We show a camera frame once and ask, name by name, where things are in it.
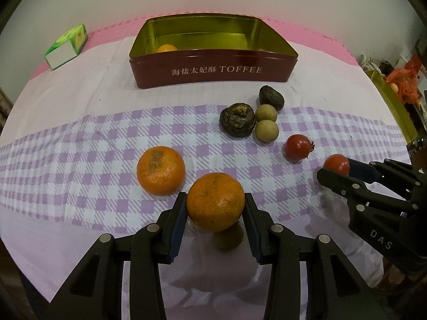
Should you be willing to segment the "red toffee tin box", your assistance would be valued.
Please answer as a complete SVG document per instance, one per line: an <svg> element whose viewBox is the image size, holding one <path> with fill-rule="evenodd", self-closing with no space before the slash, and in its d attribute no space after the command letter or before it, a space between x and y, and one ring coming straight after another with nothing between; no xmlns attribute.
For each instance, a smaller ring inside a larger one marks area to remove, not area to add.
<svg viewBox="0 0 427 320"><path fill-rule="evenodd" d="M163 44L177 51L157 53ZM286 82L298 53L257 17L172 14L148 19L129 52L137 86L214 81Z"/></svg>

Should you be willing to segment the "pink purple checked tablecloth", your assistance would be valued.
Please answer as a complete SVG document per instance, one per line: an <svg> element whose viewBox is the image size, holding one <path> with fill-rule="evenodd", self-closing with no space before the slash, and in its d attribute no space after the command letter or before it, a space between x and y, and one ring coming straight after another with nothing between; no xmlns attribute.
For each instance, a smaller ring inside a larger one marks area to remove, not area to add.
<svg viewBox="0 0 427 320"><path fill-rule="evenodd" d="M276 222L299 235L330 235L368 285L379 284L381 255L348 229L345 201L320 187L315 172L335 153L408 161L405 140L346 50L333 52L330 39L297 39L287 26L281 32L299 59L290 79L274 85L285 107L270 145L219 129L221 109L254 105L259 83L141 90L129 64L133 33L114 41L99 32L99 46L26 84L1 133L1 239L43 297L54 297L100 234L133 234L173 205L137 182L139 157L157 145L182 155L186 187L209 172L233 176ZM315 145L300 161L284 153L293 134Z"/></svg>

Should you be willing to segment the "dark wrinkled fruit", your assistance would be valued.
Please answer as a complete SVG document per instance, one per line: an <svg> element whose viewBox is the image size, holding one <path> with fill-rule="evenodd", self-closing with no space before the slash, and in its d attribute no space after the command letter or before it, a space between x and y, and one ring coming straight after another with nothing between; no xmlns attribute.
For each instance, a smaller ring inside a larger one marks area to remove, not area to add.
<svg viewBox="0 0 427 320"><path fill-rule="evenodd" d="M246 103L234 103L223 109L219 116L221 128L234 138L249 137L255 123L255 112Z"/></svg>
<svg viewBox="0 0 427 320"><path fill-rule="evenodd" d="M268 104L273 106L277 111L281 111L284 108L285 99L283 95L268 85L260 88L258 99L261 105Z"/></svg>

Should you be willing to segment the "green white tissue pack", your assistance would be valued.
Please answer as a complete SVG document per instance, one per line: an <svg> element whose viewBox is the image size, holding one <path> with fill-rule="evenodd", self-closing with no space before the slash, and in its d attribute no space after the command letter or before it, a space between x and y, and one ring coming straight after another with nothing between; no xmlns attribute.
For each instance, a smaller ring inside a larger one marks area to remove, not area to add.
<svg viewBox="0 0 427 320"><path fill-rule="evenodd" d="M57 38L44 54L44 59L50 70L55 70L77 57L87 40L88 33L82 23Z"/></svg>

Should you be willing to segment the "orange plastic bag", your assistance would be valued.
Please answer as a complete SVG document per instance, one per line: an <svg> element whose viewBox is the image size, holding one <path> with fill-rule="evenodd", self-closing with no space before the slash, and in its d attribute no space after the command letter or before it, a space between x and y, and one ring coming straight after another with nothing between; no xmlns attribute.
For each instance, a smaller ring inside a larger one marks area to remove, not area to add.
<svg viewBox="0 0 427 320"><path fill-rule="evenodd" d="M418 92L418 72L422 64L421 58L417 54L413 54L405 66L395 68L386 77L386 83L403 104L414 105L421 97Z"/></svg>

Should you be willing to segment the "small orange mandarin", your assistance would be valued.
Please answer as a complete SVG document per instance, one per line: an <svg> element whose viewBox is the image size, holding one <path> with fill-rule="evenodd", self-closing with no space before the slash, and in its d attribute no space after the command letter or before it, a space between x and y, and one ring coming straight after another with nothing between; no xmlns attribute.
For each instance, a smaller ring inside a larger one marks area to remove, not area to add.
<svg viewBox="0 0 427 320"><path fill-rule="evenodd" d="M164 53L164 52L170 52L170 51L177 51L177 47L172 44L163 44L156 50L157 53Z"/></svg>

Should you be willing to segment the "red cherry tomato with stem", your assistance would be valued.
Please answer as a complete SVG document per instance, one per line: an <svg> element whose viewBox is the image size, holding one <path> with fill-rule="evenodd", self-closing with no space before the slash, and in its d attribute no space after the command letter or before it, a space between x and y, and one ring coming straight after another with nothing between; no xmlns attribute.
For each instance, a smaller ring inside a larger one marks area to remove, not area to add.
<svg viewBox="0 0 427 320"><path fill-rule="evenodd" d="M293 134L284 145L284 153L290 160L300 161L307 158L314 151L314 148L314 142L308 137L302 134Z"/></svg>

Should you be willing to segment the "tan longan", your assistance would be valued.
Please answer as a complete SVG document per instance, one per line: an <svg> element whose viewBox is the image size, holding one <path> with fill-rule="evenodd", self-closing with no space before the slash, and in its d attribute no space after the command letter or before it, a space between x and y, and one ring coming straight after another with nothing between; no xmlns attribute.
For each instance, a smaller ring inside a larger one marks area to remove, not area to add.
<svg viewBox="0 0 427 320"><path fill-rule="evenodd" d="M277 110L269 104L262 104L258 106L255 111L255 118L257 121L268 120L275 122L277 120L277 116Z"/></svg>
<svg viewBox="0 0 427 320"><path fill-rule="evenodd" d="M271 143L279 136L278 125L271 120L262 120L255 125L255 136L263 143Z"/></svg>

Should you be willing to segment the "tan longan near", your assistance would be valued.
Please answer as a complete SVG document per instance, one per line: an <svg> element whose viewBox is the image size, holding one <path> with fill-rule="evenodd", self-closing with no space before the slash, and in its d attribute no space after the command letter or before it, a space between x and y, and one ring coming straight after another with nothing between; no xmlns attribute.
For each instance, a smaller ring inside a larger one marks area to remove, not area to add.
<svg viewBox="0 0 427 320"><path fill-rule="evenodd" d="M279 136L278 125L271 120L262 120L255 125L255 136L263 143L271 143Z"/></svg>

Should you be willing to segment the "large orange mandarin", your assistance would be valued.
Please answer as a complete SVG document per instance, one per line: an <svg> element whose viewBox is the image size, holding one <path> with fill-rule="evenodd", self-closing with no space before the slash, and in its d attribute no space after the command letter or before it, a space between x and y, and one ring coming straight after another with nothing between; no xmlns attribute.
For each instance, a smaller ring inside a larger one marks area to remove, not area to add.
<svg viewBox="0 0 427 320"><path fill-rule="evenodd" d="M190 187L186 206L197 227L208 232L220 232L240 219L245 207L245 192L230 175L207 173Z"/></svg>

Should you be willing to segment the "dark wrinkled fruit middle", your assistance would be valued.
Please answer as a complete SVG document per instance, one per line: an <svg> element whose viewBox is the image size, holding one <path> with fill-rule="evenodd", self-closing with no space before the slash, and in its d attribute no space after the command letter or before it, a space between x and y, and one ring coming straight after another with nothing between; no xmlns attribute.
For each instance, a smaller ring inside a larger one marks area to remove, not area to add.
<svg viewBox="0 0 427 320"><path fill-rule="evenodd" d="M219 116L221 128L234 138L249 137L255 123L255 112L246 103L234 103L223 109Z"/></svg>

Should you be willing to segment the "tan longan far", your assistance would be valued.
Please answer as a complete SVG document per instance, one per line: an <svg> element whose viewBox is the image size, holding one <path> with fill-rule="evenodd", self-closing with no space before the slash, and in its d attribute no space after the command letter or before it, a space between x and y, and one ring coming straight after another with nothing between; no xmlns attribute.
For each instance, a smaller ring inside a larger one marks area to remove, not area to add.
<svg viewBox="0 0 427 320"><path fill-rule="evenodd" d="M277 110L269 104L262 104L258 106L255 111L255 118L257 121L268 120L275 122L277 120L277 116Z"/></svg>

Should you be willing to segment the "dark wrinkled fruit far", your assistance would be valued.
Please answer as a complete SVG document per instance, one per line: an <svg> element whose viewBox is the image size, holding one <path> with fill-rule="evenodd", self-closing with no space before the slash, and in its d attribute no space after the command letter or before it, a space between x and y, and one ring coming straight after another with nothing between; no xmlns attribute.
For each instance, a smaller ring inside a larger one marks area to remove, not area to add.
<svg viewBox="0 0 427 320"><path fill-rule="evenodd" d="M284 108L285 99L283 95L268 85L260 88L258 99L261 105L268 104L273 106L277 111L281 111Z"/></svg>

